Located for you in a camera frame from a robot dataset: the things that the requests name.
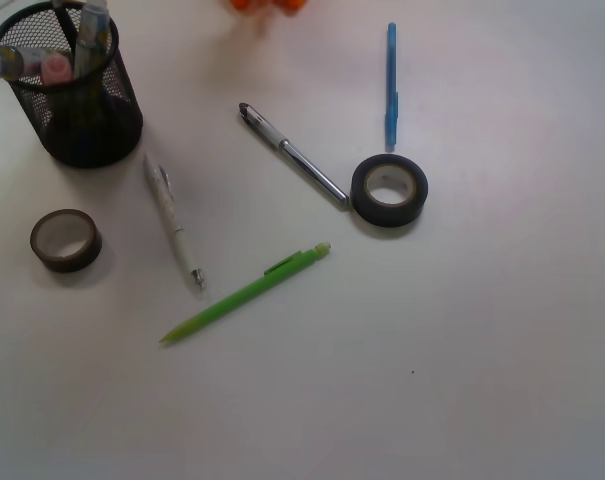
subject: orange object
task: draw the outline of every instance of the orange object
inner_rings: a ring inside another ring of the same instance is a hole
[[[247,10],[249,7],[255,5],[255,4],[267,4],[270,3],[269,1],[264,1],[264,0],[231,0],[231,4],[237,9],[237,10]],[[293,11],[297,11],[299,9],[301,9],[305,4],[306,4],[306,0],[275,0],[275,3],[277,5],[280,5],[283,8],[286,8],[287,10],[293,10]]]
[[[251,0],[231,0],[231,4],[238,10],[246,10],[251,5]]]

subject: silver pen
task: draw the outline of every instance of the silver pen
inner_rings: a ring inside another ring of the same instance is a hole
[[[289,139],[282,135],[277,128],[271,125],[266,118],[247,103],[240,104],[240,115],[244,121],[251,127],[262,139],[264,139],[274,150],[284,154],[291,159],[304,172],[319,183],[331,196],[344,208],[349,206],[349,197],[340,188],[333,183],[329,177],[313,165],[302,152],[295,148]]]
[[[175,218],[173,209],[173,195],[171,194],[171,184],[169,177],[164,169],[144,155],[144,173],[149,181],[149,185],[155,193],[155,198],[160,206],[160,213],[165,226],[171,231],[171,241],[175,248],[178,261],[187,275],[193,279],[200,289],[204,289],[204,277],[202,270],[198,267],[198,262],[193,256],[191,243],[182,225]]]

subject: pencil clip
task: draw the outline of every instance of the pencil clip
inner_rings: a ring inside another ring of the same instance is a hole
[[[284,260],[282,260],[281,262],[276,263],[275,265],[273,265],[271,268],[269,268],[268,270],[264,271],[264,275],[268,275],[269,273],[273,272],[274,270],[277,270],[278,268],[280,268],[282,265],[284,265],[285,263],[289,263],[291,261],[293,261],[294,259],[296,259],[297,257],[299,257],[300,255],[302,255],[302,250],[298,250],[297,252],[295,252],[293,255],[291,255],[290,257],[285,258]]]

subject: pink cap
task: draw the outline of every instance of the pink cap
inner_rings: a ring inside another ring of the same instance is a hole
[[[42,84],[57,85],[73,80],[71,62],[61,53],[52,53],[42,62]]]

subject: pen clip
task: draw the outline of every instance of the pen clip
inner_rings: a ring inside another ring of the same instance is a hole
[[[158,165],[158,168],[160,169],[160,175],[162,175],[162,180],[164,180],[164,183],[166,183],[166,188],[169,191],[171,200],[175,201],[175,198],[173,198],[173,192],[171,191],[171,183],[169,182],[169,174],[166,173],[166,171],[162,168],[162,165]]]
[[[278,268],[280,268],[282,265],[292,262],[293,260],[295,260],[296,258],[298,258],[300,255],[302,255],[302,250],[298,250],[297,252],[295,252],[293,255],[291,255],[290,257],[285,258],[284,260],[282,260],[281,262],[276,263],[275,265],[273,265],[271,268],[269,268],[268,270],[264,271],[264,275],[268,275],[269,273],[272,273],[273,271],[277,270]]]

